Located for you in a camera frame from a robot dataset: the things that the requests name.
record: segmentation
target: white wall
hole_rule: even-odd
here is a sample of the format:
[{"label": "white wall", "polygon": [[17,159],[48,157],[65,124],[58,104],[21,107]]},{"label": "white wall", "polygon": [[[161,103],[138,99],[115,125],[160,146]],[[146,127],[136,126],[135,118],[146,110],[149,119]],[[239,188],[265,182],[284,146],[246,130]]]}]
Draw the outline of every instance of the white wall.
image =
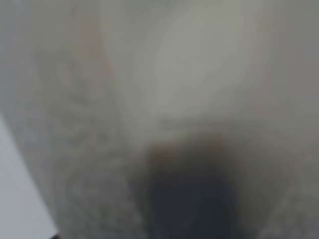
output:
[{"label": "white wall", "polygon": [[58,233],[0,115],[0,234],[49,239]]}]

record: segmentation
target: dark object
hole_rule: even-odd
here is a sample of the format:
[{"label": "dark object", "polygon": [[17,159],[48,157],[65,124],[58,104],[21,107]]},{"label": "dark object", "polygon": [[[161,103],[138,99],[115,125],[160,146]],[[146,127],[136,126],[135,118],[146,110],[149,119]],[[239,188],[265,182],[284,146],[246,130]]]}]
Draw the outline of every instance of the dark object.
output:
[{"label": "dark object", "polygon": [[246,238],[231,158],[219,138],[151,148],[141,206],[150,238]]},{"label": "dark object", "polygon": [[239,239],[236,195],[218,172],[191,169],[149,183],[151,234],[159,239]]},{"label": "dark object", "polygon": [[59,235],[55,235],[55,236],[52,237],[51,239],[61,239],[61,238],[59,237]]}]

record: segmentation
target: gray fabric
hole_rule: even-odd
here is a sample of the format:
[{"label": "gray fabric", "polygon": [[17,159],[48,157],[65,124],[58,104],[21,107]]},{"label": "gray fabric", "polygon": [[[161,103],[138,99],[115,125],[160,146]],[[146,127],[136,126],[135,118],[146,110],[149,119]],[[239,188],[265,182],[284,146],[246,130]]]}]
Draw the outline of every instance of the gray fabric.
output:
[{"label": "gray fabric", "polygon": [[[0,2],[1,110],[62,238],[146,238],[125,181],[128,159],[113,99],[103,84],[108,72],[90,22],[96,9],[85,1],[65,2],[74,22],[87,24],[85,30],[77,24],[57,30],[74,31],[57,39],[67,49],[37,42],[54,34],[32,34],[31,24],[50,26],[51,19],[33,15],[30,1]],[[319,166],[315,160],[309,165],[261,239],[318,238]]]}]

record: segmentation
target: white surface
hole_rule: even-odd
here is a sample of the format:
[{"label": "white surface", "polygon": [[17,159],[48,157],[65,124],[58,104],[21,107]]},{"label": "white surface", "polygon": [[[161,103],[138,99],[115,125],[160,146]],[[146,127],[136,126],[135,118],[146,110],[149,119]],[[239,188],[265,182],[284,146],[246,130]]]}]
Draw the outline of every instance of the white surface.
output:
[{"label": "white surface", "polygon": [[0,237],[49,239],[57,234],[0,115]]},{"label": "white surface", "polygon": [[201,115],[252,118],[306,150],[317,147],[315,1],[99,3],[113,92],[133,147],[156,135],[163,117]]}]

